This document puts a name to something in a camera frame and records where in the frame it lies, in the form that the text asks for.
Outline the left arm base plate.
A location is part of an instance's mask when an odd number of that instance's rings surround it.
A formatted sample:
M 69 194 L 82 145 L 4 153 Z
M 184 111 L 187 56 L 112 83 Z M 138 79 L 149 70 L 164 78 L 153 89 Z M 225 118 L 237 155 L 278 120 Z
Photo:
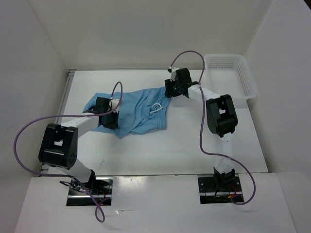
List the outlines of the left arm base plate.
M 97 186 L 92 190 L 88 188 L 97 203 L 101 206 L 110 206 L 112 201 L 113 177 L 97 176 Z M 76 182 L 63 182 L 64 186 L 69 187 L 66 206 L 95 206 L 91 197 Z

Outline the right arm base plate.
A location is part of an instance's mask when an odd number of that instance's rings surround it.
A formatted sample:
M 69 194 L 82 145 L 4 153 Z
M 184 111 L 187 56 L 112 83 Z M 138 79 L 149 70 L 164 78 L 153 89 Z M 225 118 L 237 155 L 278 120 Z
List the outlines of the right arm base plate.
M 231 198 L 236 203 L 243 203 L 242 187 L 238 176 L 224 186 L 216 185 L 212 175 L 198 176 L 198 186 L 201 204 L 231 203 Z

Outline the light blue shorts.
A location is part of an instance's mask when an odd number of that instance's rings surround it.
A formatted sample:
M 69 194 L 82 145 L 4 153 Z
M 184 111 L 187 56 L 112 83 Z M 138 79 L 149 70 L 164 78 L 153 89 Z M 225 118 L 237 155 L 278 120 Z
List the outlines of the light blue shorts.
M 122 95 L 118 128 L 99 126 L 95 132 L 113 133 L 119 139 L 128 134 L 146 134 L 166 129 L 166 111 L 170 99 L 165 97 L 165 87 L 124 92 Z

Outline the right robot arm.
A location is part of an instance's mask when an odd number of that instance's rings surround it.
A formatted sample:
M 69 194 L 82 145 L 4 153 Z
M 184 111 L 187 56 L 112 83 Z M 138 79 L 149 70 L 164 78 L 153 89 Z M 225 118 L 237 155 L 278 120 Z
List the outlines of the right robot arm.
M 218 141 L 219 158 L 213 168 L 213 185 L 219 191 L 226 190 L 235 179 L 232 152 L 233 133 L 238 119 L 232 97 L 216 94 L 192 81 L 187 68 L 170 67 L 171 77 L 165 80 L 165 96 L 168 98 L 185 96 L 202 103 L 207 117 L 209 131 Z

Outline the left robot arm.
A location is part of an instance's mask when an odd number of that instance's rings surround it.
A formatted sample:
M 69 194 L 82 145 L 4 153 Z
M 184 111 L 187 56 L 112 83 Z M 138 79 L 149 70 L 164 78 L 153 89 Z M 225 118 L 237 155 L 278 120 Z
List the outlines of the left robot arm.
M 77 117 L 62 124 L 48 124 L 43 136 L 38 159 L 56 167 L 71 177 L 71 189 L 95 192 L 101 186 L 93 170 L 78 160 L 78 138 L 99 126 L 118 128 L 120 99 L 97 97 L 95 104 Z

